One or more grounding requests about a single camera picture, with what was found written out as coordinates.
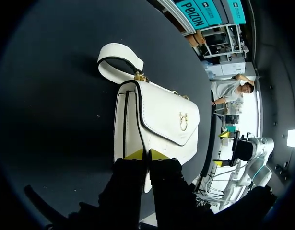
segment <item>desk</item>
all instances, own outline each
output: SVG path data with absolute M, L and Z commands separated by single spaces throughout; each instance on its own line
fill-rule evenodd
M 185 179 L 203 167 L 210 84 L 180 32 L 144 0 L 39 1 L 0 62 L 0 160 L 14 192 L 42 223 L 25 185 L 66 216 L 80 201 L 97 206 L 111 176 L 118 85 L 96 67 L 100 48 L 111 42 L 131 47 L 154 83 L 197 104 L 198 153 L 183 166 Z M 141 218 L 153 211 L 152 192 L 143 194 Z

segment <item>white handbag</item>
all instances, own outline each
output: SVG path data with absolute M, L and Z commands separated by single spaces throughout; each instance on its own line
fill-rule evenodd
M 106 60 L 126 61 L 134 75 L 109 65 Z M 110 43 L 97 60 L 99 72 L 120 84 L 114 122 L 114 161 L 143 149 L 154 149 L 186 163 L 197 152 L 199 110 L 186 96 L 149 81 L 142 73 L 143 61 L 127 46 Z M 147 173 L 144 192 L 152 188 Z

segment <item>bag strap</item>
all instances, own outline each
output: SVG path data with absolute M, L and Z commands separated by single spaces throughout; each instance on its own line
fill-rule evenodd
M 133 70 L 133 75 L 125 73 L 109 65 L 106 60 L 119 59 L 125 61 Z M 132 80 L 136 72 L 142 73 L 144 62 L 128 46 L 119 43 L 109 43 L 100 50 L 98 60 L 99 72 L 108 80 L 116 84 Z

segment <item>gray t-shirt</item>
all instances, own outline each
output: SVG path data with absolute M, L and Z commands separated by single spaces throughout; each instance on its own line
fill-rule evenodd
M 228 79 L 228 80 L 212 80 L 211 90 L 213 92 L 214 100 L 224 97 L 226 102 L 235 101 L 240 96 L 236 92 L 237 87 L 240 85 L 240 80 Z

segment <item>bag flap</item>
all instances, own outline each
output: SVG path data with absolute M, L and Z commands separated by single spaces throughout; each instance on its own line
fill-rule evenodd
M 137 81 L 140 120 L 151 132 L 184 146 L 200 122 L 196 104 L 155 85 Z

